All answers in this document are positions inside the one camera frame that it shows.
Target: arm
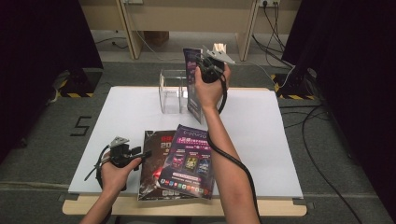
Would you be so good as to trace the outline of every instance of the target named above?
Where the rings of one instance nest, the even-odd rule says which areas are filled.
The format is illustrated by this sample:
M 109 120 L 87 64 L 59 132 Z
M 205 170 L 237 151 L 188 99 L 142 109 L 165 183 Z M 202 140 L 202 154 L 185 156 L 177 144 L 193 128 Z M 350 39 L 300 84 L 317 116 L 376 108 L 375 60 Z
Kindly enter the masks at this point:
M 230 68 L 226 64 L 224 76 L 226 76 L 227 81 L 230 79 L 230 74 Z M 195 70 L 195 88 L 205 114 L 212 142 L 240 161 L 216 108 L 222 95 L 219 80 L 214 83 L 204 83 L 201 79 L 201 71 L 197 67 Z M 212 151 L 212 163 L 219 188 L 221 206 L 227 223 L 259 223 L 245 172 L 215 151 Z
M 111 206 L 117 200 L 120 191 L 124 187 L 128 174 L 131 173 L 140 162 L 140 158 L 134 159 L 123 168 L 118 168 L 111 164 L 111 162 L 106 162 L 102 165 L 102 193 L 87 215 L 80 221 L 80 224 L 101 223 L 105 219 Z

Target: black curtain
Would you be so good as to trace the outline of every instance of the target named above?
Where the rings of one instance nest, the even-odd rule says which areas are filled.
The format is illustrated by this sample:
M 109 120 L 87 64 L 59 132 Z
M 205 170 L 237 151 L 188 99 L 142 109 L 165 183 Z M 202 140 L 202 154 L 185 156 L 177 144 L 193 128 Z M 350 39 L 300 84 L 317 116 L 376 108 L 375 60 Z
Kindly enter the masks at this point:
M 284 58 L 311 67 L 352 157 L 396 222 L 396 1 L 303 0 Z
M 64 70 L 103 68 L 78 0 L 0 6 L 0 162 L 35 122 Z

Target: brochure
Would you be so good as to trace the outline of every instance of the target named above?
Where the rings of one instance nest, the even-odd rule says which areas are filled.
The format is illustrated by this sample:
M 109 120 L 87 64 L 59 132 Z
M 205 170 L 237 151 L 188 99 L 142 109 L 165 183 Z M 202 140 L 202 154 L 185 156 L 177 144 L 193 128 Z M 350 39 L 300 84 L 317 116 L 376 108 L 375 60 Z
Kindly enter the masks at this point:
M 159 177 L 161 188 L 211 199 L 213 176 L 207 131 L 179 125 Z
M 194 198 L 172 189 L 161 189 L 158 183 L 163 163 L 169 154 L 173 131 L 145 131 L 143 152 L 151 150 L 151 156 L 142 163 L 138 201 L 159 201 Z
M 195 68 L 197 66 L 197 59 L 201 58 L 202 52 L 202 49 L 183 49 L 188 92 L 187 108 L 200 123 L 204 121 L 204 114 L 198 97 L 195 94 Z

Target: white tabletop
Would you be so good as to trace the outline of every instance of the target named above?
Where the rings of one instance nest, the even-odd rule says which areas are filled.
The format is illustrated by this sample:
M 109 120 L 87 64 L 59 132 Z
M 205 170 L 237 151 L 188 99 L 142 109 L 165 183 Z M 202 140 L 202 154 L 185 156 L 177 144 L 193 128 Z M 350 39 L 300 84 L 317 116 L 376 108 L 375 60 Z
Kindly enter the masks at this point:
M 221 118 L 253 176 L 257 196 L 303 198 L 273 91 L 229 89 Z M 175 130 L 178 124 L 207 129 L 189 113 L 163 114 L 158 88 L 111 88 L 69 192 L 101 192 L 95 173 L 87 181 L 84 178 L 96 164 L 101 150 L 116 136 L 129 139 L 130 147 L 142 147 L 145 130 Z M 123 194 L 136 194 L 139 178 L 139 171 L 131 172 Z M 219 195 L 216 186 L 214 194 Z

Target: clear acrylic box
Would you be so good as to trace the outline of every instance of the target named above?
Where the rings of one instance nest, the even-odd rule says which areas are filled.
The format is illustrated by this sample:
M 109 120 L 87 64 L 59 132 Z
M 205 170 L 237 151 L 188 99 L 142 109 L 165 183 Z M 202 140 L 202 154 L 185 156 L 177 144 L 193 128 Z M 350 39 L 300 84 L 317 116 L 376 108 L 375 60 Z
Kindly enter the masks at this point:
M 188 113 L 185 70 L 161 70 L 159 94 L 164 114 Z

